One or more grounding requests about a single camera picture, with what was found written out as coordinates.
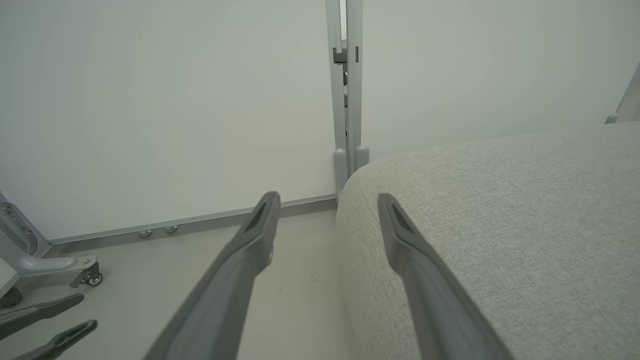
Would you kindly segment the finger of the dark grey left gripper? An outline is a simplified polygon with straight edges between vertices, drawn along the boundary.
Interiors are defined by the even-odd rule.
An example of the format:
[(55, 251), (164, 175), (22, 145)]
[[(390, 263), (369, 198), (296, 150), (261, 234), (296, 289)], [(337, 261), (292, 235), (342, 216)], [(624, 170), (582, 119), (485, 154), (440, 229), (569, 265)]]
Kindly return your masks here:
[(62, 312), (79, 305), (85, 300), (81, 292), (71, 294), (57, 300), (39, 303), (3, 312), (0, 315), (0, 339), (13, 335), (38, 321), (56, 317)]
[(98, 321), (87, 320), (55, 335), (46, 344), (35, 348), (25, 354), (15, 357), (14, 360), (55, 360), (79, 341), (87, 337), (98, 328)]

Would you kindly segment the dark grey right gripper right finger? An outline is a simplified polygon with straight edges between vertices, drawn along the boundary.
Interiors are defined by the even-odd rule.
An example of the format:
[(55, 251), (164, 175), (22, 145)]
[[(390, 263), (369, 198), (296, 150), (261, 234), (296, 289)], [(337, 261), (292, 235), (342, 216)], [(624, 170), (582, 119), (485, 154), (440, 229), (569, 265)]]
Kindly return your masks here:
[(399, 201), (380, 193), (377, 207), (386, 258), (402, 280), (423, 360), (511, 360), (508, 347)]

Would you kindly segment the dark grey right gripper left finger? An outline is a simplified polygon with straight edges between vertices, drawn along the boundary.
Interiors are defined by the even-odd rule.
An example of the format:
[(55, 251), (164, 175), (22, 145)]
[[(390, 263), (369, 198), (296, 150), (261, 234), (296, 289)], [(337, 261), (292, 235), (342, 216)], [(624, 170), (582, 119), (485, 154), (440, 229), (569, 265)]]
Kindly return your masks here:
[(153, 346), (147, 360), (235, 360), (256, 277), (274, 256), (281, 197), (260, 198)]

